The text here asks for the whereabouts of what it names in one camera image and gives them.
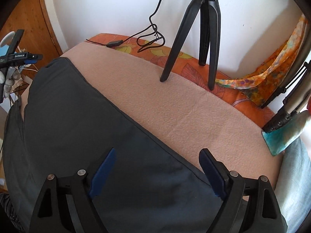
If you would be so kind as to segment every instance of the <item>tripod leg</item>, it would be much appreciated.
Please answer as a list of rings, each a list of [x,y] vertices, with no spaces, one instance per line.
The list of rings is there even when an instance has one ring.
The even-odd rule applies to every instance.
[[[210,38],[211,38],[211,58],[210,58],[210,71],[208,76],[208,88],[214,89],[218,58],[220,46],[220,8],[218,0],[208,1],[210,13]]]
[[[177,60],[178,54],[187,38],[187,35],[193,25],[193,22],[200,10],[204,0],[192,0],[189,4],[186,13],[183,17],[179,30],[177,32],[177,36],[175,38],[174,44],[172,46],[171,52],[165,64],[162,76],[160,78],[161,82],[164,82],[169,77],[175,61]]]
[[[208,49],[210,46],[210,15],[208,1],[201,6],[201,34],[200,34],[200,54],[199,65],[205,66]]]

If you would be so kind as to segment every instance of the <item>blue teal cloth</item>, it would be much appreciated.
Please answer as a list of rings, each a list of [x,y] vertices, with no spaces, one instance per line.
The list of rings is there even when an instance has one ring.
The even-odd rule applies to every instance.
[[[284,151],[303,132],[311,120],[309,111],[303,111],[293,117],[284,127],[271,133],[262,132],[268,148],[273,156]]]
[[[285,150],[275,194],[288,230],[295,233],[311,210],[311,161],[300,137]]]

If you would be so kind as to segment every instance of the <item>wooden door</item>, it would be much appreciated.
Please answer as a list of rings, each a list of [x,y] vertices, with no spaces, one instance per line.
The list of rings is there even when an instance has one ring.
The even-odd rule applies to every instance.
[[[61,52],[60,48],[56,48],[52,40],[42,12],[40,0],[21,0],[0,31],[0,40],[9,32],[16,32],[18,29],[25,30],[19,47],[21,49],[25,48],[30,53],[43,55],[43,60],[38,61],[36,64],[38,69],[46,66],[50,61],[62,54],[59,53]],[[23,74],[33,79],[36,72],[24,70]]]

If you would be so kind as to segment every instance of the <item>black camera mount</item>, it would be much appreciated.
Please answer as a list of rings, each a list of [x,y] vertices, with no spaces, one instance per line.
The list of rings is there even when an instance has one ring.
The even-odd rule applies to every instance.
[[[194,20],[199,10],[201,10],[199,65],[205,66],[209,46],[211,45],[208,87],[210,90],[214,89],[220,47],[221,15],[218,0],[191,1],[183,17],[171,52],[167,59],[164,71],[160,79],[161,82],[164,82],[168,79],[169,74],[173,69],[174,63],[187,38],[187,35],[189,34],[189,31],[194,23]]]

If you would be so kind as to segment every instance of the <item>light blue fabric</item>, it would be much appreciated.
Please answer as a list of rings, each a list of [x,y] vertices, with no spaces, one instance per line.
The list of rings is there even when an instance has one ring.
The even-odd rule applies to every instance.
[[[0,47],[0,56],[6,55],[8,49],[9,49],[8,45],[5,45],[4,47]]]
[[[300,137],[284,154],[275,194],[288,230],[295,233],[311,210],[311,161]]]

